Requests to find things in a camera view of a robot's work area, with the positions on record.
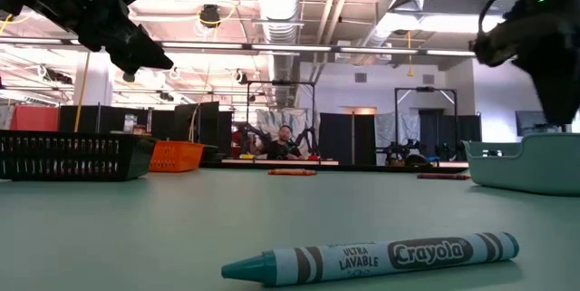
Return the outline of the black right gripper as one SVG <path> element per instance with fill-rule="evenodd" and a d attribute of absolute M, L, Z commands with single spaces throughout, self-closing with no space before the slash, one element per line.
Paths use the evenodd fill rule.
<path fill-rule="evenodd" d="M 572 123 L 580 108 L 580 0 L 518 0 L 469 49 L 490 67 L 510 60 L 528 69 L 546 121 Z"/>

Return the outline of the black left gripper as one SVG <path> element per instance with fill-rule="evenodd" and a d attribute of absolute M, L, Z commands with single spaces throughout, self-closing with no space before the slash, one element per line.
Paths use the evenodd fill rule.
<path fill-rule="evenodd" d="M 168 70 L 174 66 L 146 29 L 131 21 L 129 5 L 122 0 L 26 0 L 26 5 L 75 33 L 89 50 L 105 50 L 128 75 L 141 67 Z"/>

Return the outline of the orange crayon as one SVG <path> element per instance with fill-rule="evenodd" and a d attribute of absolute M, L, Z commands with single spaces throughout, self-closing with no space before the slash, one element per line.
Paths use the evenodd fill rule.
<path fill-rule="evenodd" d="M 449 173 L 420 173 L 420 174 L 417 174 L 417 179 L 467 180 L 470 178 L 471 178 L 470 175 L 466 175 L 466 174 L 449 174 Z"/>
<path fill-rule="evenodd" d="M 316 174 L 317 172 L 315 170 L 305 169 L 274 169 L 268 171 L 268 175 L 314 176 Z"/>

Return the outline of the blue-green crayon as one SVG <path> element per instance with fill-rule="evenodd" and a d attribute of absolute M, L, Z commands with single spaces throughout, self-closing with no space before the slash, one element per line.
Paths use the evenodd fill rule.
<path fill-rule="evenodd" d="M 507 232 L 274 249 L 224 265 L 225 279 L 293 286 L 501 262 L 520 247 Z"/>

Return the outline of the grey computer monitor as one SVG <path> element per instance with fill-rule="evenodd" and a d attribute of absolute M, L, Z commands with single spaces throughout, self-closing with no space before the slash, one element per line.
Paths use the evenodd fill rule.
<path fill-rule="evenodd" d="M 546 121 L 542 111 L 516 111 L 516 126 L 518 137 L 535 132 L 545 132 L 553 128 Z"/>

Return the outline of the white pillar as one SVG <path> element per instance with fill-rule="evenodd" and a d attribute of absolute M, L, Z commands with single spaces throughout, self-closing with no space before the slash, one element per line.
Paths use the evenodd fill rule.
<path fill-rule="evenodd" d="M 73 104 L 82 97 L 82 106 L 110 106 L 114 74 L 115 68 L 107 53 L 80 53 L 76 62 Z"/>

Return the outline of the ceiling light strip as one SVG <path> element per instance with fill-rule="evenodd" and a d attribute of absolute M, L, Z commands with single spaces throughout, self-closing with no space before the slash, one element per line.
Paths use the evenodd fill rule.
<path fill-rule="evenodd" d="M 359 54 L 418 54 L 419 49 L 401 49 L 401 48 L 367 48 L 367 47 L 340 47 L 337 53 L 359 53 Z"/>
<path fill-rule="evenodd" d="M 215 50 L 242 50 L 243 44 L 209 43 L 209 42 L 161 42 L 165 48 L 179 49 L 215 49 Z"/>
<path fill-rule="evenodd" d="M 332 46 L 324 45 L 301 45 L 301 44 L 252 44 L 252 50 L 256 51 L 282 51 L 282 52 L 310 52 L 310 53 L 330 53 Z"/>
<path fill-rule="evenodd" d="M 470 51 L 457 50 L 425 50 L 425 54 L 429 56 L 447 56 L 447 57 L 474 57 L 475 54 Z"/>

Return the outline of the black partition panel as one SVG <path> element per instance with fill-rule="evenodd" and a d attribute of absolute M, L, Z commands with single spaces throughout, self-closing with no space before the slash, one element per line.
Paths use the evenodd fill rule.
<path fill-rule="evenodd" d="M 82 133 L 123 131 L 126 115 L 136 116 L 138 124 L 147 124 L 147 110 L 90 105 L 81 107 L 77 131 Z M 76 116 L 76 106 L 62 106 L 59 114 L 59 131 L 74 132 Z"/>
<path fill-rule="evenodd" d="M 375 123 L 371 115 L 321 113 L 318 150 L 341 165 L 375 166 Z"/>
<path fill-rule="evenodd" d="M 178 105 L 170 138 L 226 149 L 232 141 L 232 114 L 221 111 L 219 102 Z"/>

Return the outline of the orange plastic basket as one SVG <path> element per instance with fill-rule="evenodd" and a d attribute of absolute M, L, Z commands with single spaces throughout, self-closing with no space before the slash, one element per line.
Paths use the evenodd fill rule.
<path fill-rule="evenodd" d="M 189 141 L 158 141 L 150 161 L 150 172 L 180 173 L 197 170 L 204 145 Z"/>

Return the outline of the black plastic basket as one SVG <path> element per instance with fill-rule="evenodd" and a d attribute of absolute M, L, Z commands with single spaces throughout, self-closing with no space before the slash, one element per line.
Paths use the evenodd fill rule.
<path fill-rule="evenodd" d="M 132 180 L 149 171 L 155 145 L 129 134 L 0 131 L 0 179 Z"/>

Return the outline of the yellow hanging plug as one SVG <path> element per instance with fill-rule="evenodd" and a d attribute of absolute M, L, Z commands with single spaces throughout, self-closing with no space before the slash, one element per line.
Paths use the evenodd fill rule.
<path fill-rule="evenodd" d="M 407 31 L 406 33 L 406 37 L 407 37 L 407 47 L 409 49 L 411 49 L 411 30 Z M 413 77 L 414 76 L 414 72 L 413 72 L 413 66 L 412 66 L 412 54 L 408 55 L 408 73 L 407 76 L 409 77 Z"/>

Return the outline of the white plastic sheet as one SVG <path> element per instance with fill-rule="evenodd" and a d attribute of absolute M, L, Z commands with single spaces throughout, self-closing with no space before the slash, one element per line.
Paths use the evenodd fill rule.
<path fill-rule="evenodd" d="M 285 108 L 278 111 L 256 111 L 256 126 L 258 129 L 270 133 L 273 139 L 277 138 L 281 126 L 286 125 L 292 131 L 291 141 L 298 146 L 301 154 L 308 157 L 311 151 L 308 150 L 308 145 L 312 144 L 312 133 L 308 133 L 308 139 L 303 137 L 298 141 L 299 135 L 305 130 L 312 127 L 315 128 L 315 136 L 318 136 L 319 118 L 317 114 L 313 114 L 310 109 L 292 109 Z"/>
<path fill-rule="evenodd" d="M 400 112 L 398 114 L 398 132 L 395 131 L 395 113 L 389 112 L 374 116 L 375 145 L 387 147 L 398 139 L 400 144 L 406 144 L 407 139 L 418 140 L 421 135 L 421 119 L 418 114 Z"/>

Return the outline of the person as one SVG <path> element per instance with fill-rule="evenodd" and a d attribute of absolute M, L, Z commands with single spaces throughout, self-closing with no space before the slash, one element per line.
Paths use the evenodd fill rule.
<path fill-rule="evenodd" d="M 263 145 L 259 152 L 265 154 L 268 160 L 302 160 L 304 156 L 298 146 L 291 141 L 292 130 L 288 125 L 282 125 L 275 141 Z"/>

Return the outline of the wooden table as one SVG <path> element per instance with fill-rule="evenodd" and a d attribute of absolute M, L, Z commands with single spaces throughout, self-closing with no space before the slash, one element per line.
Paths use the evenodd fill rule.
<path fill-rule="evenodd" d="M 339 166 L 336 160 L 261 160 L 261 159 L 225 159 L 225 164 L 264 164 L 264 165 L 298 165 L 298 166 Z"/>

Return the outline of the green table mat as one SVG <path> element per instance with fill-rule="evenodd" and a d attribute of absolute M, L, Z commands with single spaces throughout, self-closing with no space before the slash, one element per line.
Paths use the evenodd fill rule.
<path fill-rule="evenodd" d="M 272 248 L 482 231 L 514 235 L 517 258 L 278 289 L 220 274 Z M 580 198 L 374 172 L 2 181 L 0 291 L 580 291 Z"/>

